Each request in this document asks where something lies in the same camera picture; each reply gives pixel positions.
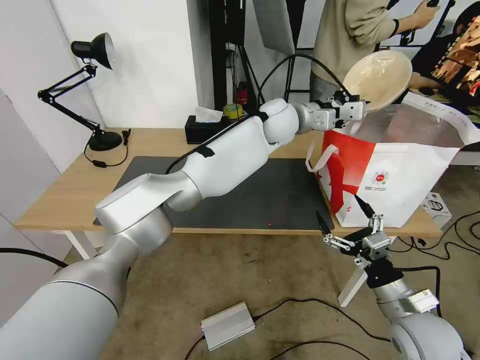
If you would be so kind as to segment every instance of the power adapter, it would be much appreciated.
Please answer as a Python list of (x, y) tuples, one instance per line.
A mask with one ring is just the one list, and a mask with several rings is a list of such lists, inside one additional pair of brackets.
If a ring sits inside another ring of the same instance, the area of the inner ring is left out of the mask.
[(201, 321), (201, 330), (209, 351), (218, 349), (254, 329), (255, 324), (245, 302)]

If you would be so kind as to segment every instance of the white box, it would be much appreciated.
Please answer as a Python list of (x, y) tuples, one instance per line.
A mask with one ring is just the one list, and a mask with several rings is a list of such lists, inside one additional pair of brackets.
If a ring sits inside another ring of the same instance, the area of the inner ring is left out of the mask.
[(437, 192), (429, 192), (421, 206), (440, 227), (443, 227), (452, 218), (452, 214)]

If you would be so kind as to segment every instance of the desk leg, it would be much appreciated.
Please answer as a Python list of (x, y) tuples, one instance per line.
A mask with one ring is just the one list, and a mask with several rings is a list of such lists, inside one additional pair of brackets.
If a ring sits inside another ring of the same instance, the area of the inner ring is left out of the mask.
[[(390, 244), (393, 244), (396, 238), (396, 236), (390, 236)], [(355, 272), (350, 279), (348, 279), (345, 287), (338, 296), (338, 303), (340, 304), (340, 307), (346, 308), (348, 306), (364, 282), (367, 281), (367, 277), (367, 273), (363, 267), (356, 268)]]
[(93, 258), (97, 251), (83, 231), (63, 231), (68, 240), (84, 259)]

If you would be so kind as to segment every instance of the lamp arm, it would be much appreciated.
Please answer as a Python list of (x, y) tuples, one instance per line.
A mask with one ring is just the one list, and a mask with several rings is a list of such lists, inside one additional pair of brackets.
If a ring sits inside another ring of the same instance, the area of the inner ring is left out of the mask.
[[(74, 77), (82, 74), (82, 73), (87, 73), (88, 76), (77, 81), (76, 83), (69, 85), (69, 86), (64, 86), (60, 87), (60, 85), (66, 83), (67, 81), (73, 79)], [(70, 109), (66, 108), (65, 106), (59, 104), (56, 101), (56, 98), (60, 97), (61, 95), (69, 92), (70, 90), (76, 88), (77, 86), (87, 82), (88, 80), (92, 79), (95, 77), (97, 73), (97, 66), (93, 64), (87, 64), (84, 67), (82, 67), (79, 71), (73, 73), (72, 75), (66, 77), (65, 79), (57, 82), (56, 84), (50, 86), (49, 88), (46, 88), (44, 90), (40, 90), (38, 92), (38, 98), (42, 100), (44, 103), (49, 104), (51, 107), (57, 109), (58, 111), (64, 113), (68, 117), (72, 118), (76, 122), (82, 124), (83, 126), (89, 128), (93, 132), (97, 131), (99, 129), (99, 125), (95, 125), (92, 122), (90, 122), (88, 119), (84, 118), (81, 115), (76, 114), (75, 112), (71, 111)]]

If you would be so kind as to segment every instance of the black desk mat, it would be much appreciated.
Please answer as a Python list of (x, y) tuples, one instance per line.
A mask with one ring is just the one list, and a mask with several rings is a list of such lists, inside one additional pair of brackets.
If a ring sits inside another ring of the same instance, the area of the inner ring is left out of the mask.
[[(145, 173), (164, 174), (173, 160), (136, 156), (115, 189)], [(163, 209), (176, 228), (318, 230), (315, 210), (330, 228), (334, 226), (317, 179), (303, 159), (271, 158), (224, 196), (209, 197), (186, 212), (166, 204)]]

